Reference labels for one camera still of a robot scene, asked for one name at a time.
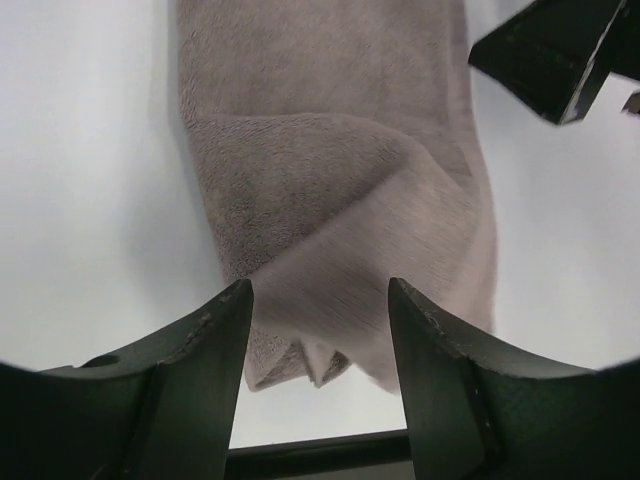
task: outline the towel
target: towel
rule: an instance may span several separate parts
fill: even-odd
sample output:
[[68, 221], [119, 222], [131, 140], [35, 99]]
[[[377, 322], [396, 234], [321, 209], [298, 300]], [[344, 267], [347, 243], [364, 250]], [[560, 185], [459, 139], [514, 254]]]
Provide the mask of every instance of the towel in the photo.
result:
[[181, 114], [251, 391], [351, 365], [398, 391], [402, 277], [491, 330], [496, 228], [463, 0], [178, 0]]

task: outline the white table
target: white table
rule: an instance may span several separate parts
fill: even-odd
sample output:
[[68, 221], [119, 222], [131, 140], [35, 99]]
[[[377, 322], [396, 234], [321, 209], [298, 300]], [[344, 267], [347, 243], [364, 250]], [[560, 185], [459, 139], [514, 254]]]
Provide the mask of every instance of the white table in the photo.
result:
[[[528, 2], [468, 3], [477, 38]], [[0, 5], [4, 361], [81, 364], [222, 288], [177, 113], [171, 5]], [[586, 366], [637, 354], [640, 123], [619, 114], [632, 88], [611, 79], [564, 129], [491, 80], [474, 89], [501, 235], [499, 335]], [[400, 399], [353, 369], [321, 390], [243, 386], [231, 446], [404, 426]]]

